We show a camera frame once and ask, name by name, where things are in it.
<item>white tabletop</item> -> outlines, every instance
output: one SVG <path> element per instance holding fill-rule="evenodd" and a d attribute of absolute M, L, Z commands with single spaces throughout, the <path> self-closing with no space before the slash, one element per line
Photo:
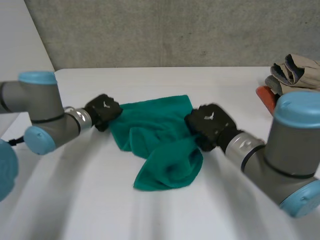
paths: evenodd
<path fill-rule="evenodd" d="M 256 96 L 269 67 L 63 69 L 64 106 L 83 107 L 101 93 L 120 104 L 187 94 L 195 108 L 218 103 L 240 129 L 267 140 L 272 117 Z M 30 125 L 20 114 L 3 136 Z M 95 129 L 46 156 L 17 148 L 16 207 L 4 240 L 315 240 L 320 210 L 292 219 L 219 149 L 204 154 L 188 187 L 140 192 L 133 182 L 144 159 L 121 152 L 109 131 Z"/>

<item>blue object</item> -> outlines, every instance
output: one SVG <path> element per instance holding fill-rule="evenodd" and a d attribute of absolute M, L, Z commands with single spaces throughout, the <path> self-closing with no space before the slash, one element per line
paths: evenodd
<path fill-rule="evenodd" d="M 315 180 L 292 193 L 280 208 L 294 218 L 300 218 L 320 205 L 320 180 Z"/>
<path fill-rule="evenodd" d="M 56 85 L 55 74 L 51 71 L 27 71 L 19 74 L 18 80 L 27 84 Z"/>
<path fill-rule="evenodd" d="M 29 127 L 25 131 L 23 139 L 28 148 L 38 155 L 45 155 L 56 149 L 56 144 L 52 137 L 37 126 Z"/>
<path fill-rule="evenodd" d="M 279 98 L 274 118 L 292 128 L 320 128 L 320 93 L 296 91 Z"/>
<path fill-rule="evenodd" d="M 15 186 L 19 165 L 15 151 L 9 143 L 0 139 L 0 202 Z"/>

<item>teal cloth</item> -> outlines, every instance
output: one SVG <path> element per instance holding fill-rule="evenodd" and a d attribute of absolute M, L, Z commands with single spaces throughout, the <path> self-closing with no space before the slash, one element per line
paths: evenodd
<path fill-rule="evenodd" d="M 187 95 L 121 105 L 109 125 L 118 147 L 146 159 L 133 187 L 142 191 L 182 188 L 198 175 L 203 156 L 184 117 L 192 110 Z"/>

